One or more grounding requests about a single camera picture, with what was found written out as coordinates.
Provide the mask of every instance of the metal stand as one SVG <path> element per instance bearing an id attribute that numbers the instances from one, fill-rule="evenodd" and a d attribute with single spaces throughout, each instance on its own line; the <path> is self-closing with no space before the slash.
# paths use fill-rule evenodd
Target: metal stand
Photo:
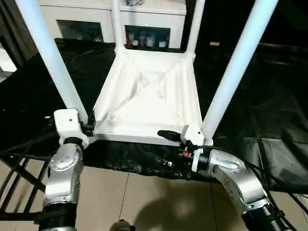
<path id="1" fill-rule="evenodd" d="M 41 213 L 41 212 L 35 212 L 35 213 L 30 213 L 30 209 L 32 207 L 32 204 L 34 202 L 34 199 L 36 197 L 36 194 L 38 190 L 45 192 L 45 185 L 41 182 L 46 169 L 48 167 L 49 162 L 45 162 L 41 168 L 41 171 L 39 173 L 38 178 L 34 177 L 30 172 L 28 172 L 25 167 L 27 166 L 29 159 L 25 159 L 23 163 L 20 165 L 22 162 L 23 158 L 22 157 L 10 157 L 10 156 L 0 156 L 0 160 L 5 163 L 8 167 L 11 168 L 11 171 L 7 175 L 5 181 L 3 182 L 1 188 L 0 188 L 0 198 L 4 192 L 4 189 L 6 188 L 8 182 L 10 181 L 12 175 L 14 172 L 17 173 L 17 176 L 15 177 L 7 195 L 5 196 L 5 199 L 3 200 L 3 203 L 0 207 L 0 221 L 5 220 L 5 221 L 25 221 L 25 220 L 35 220 L 36 217 Z M 33 185 L 32 192 L 30 194 L 30 197 L 28 199 L 28 202 L 24 208 L 23 213 L 7 213 L 5 210 L 7 209 L 7 206 L 10 203 L 10 200 L 15 192 L 15 189 L 17 187 L 17 184 L 20 180 L 20 178 L 23 177 L 25 180 L 27 180 L 29 183 Z"/>

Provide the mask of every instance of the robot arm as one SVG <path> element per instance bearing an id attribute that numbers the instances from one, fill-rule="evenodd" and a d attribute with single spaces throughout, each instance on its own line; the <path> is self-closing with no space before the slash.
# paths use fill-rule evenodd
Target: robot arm
<path id="1" fill-rule="evenodd" d="M 238 157 L 221 150 L 195 149 L 201 146 L 204 137 L 197 126 L 186 126 L 181 134 L 186 157 L 192 171 L 212 175 L 225 188 L 235 209 L 250 231 L 289 231 L 281 220 L 280 212 L 272 205 L 258 177 Z"/>
<path id="2" fill-rule="evenodd" d="M 89 139 L 81 130 L 77 110 L 58 110 L 54 119 L 60 147 L 49 164 L 43 213 L 36 222 L 40 231 L 76 231 L 79 177 L 83 169 L 83 149 Z"/>

